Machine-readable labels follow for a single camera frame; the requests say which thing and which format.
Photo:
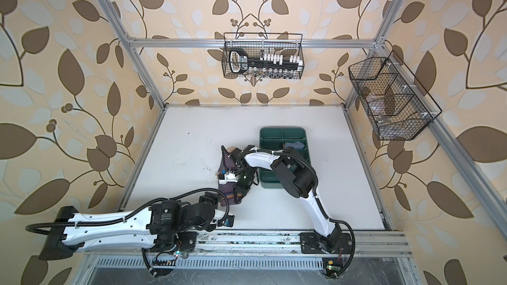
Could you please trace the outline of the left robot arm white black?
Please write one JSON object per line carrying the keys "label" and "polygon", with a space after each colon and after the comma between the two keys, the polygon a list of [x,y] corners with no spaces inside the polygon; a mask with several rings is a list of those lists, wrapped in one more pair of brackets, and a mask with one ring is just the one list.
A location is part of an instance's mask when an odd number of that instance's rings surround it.
{"label": "left robot arm white black", "polygon": [[128,212],[92,215],[75,207],[63,207],[53,222],[29,224],[25,230],[45,236],[39,255],[43,261],[110,248],[139,248],[143,252],[179,256],[195,247],[199,231],[231,228],[234,220],[222,191],[201,188],[152,199]]}

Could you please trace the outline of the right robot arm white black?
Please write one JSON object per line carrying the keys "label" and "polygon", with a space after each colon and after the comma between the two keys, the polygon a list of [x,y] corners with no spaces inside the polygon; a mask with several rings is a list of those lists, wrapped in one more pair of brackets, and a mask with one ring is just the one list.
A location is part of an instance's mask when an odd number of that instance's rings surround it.
{"label": "right robot arm white black", "polygon": [[343,249],[345,240],[342,239],[342,226],[349,231],[351,250],[355,249],[355,236],[350,224],[327,214],[318,194],[317,173],[296,149],[268,150],[250,145],[244,150],[235,148],[230,152],[222,146],[221,151],[224,172],[219,182],[232,183],[232,200],[236,204],[249,193],[259,169],[271,171],[289,195],[303,202],[314,225],[316,243],[321,251],[335,253]]}

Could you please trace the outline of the green divided plastic tray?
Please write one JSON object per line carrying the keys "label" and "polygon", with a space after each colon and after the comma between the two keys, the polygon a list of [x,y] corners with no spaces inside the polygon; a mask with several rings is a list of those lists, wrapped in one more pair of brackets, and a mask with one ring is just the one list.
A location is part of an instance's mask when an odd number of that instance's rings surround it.
{"label": "green divided plastic tray", "polygon": [[[297,152],[310,164],[308,138],[306,130],[302,127],[263,127],[260,129],[259,147],[267,150],[284,150],[286,142],[301,141],[306,144],[303,150]],[[257,171],[260,184],[265,189],[282,189],[275,174],[269,170]]]}

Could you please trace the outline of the purple sock beige toe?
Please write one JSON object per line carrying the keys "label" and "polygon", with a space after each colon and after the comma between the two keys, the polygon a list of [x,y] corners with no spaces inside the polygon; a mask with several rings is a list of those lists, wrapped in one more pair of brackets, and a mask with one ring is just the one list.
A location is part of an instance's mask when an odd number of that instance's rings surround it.
{"label": "purple sock beige toe", "polygon": [[217,171],[219,191],[226,195],[231,205],[239,205],[242,200],[242,194],[234,188],[238,183],[238,176],[240,175],[239,168],[231,158],[231,153],[229,153],[224,146],[220,149],[222,158],[219,170]]}

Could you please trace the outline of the blue grey sock green toe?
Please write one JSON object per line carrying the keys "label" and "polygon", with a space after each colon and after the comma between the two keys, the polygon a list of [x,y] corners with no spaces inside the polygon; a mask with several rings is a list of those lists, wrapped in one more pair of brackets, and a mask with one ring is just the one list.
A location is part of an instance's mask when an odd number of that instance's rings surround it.
{"label": "blue grey sock green toe", "polygon": [[304,142],[301,142],[301,141],[296,141],[296,142],[286,142],[285,143],[285,148],[293,148],[293,149],[297,149],[297,150],[303,150],[306,148],[306,144]]}

